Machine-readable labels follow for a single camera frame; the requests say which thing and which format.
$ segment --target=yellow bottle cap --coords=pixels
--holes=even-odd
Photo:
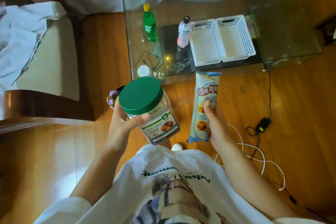
[[[149,11],[151,10],[151,6],[150,6],[150,4],[144,4],[144,5],[143,5],[143,10],[144,10],[145,12],[149,12]]]

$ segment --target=white plastic basket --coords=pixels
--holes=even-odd
[[[195,66],[256,54],[243,15],[191,22],[190,45]]]
[[[190,46],[195,66],[216,64],[225,57],[215,19],[191,22]]]
[[[217,18],[216,22],[225,48],[226,61],[247,59],[256,54],[243,15]]]

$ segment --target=bread package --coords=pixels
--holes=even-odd
[[[215,107],[220,75],[221,73],[196,71],[194,109],[188,143],[209,141],[211,135],[210,125],[203,106],[204,102],[209,100],[211,107]]]

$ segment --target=plastic jar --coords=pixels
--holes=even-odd
[[[119,103],[129,119],[149,113],[149,121],[138,128],[153,145],[180,131],[168,96],[153,77],[140,77],[128,83],[119,95]]]

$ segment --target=shoe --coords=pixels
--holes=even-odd
[[[173,147],[171,147],[171,150],[172,151],[183,151],[183,147],[179,143],[176,143],[173,145]]]

